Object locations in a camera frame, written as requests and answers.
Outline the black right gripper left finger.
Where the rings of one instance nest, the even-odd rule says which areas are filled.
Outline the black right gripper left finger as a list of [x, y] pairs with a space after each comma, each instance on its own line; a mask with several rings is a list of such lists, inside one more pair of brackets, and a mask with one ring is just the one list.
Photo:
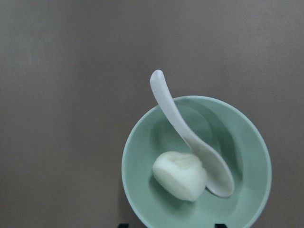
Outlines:
[[129, 224], [125, 224], [125, 223], [119, 224], [118, 228], [129, 228]]

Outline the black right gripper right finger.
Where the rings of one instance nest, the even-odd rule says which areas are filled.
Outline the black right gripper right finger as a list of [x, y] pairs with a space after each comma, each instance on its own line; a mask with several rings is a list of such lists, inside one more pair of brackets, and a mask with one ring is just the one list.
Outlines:
[[214, 228], [226, 228], [225, 224], [215, 224]]

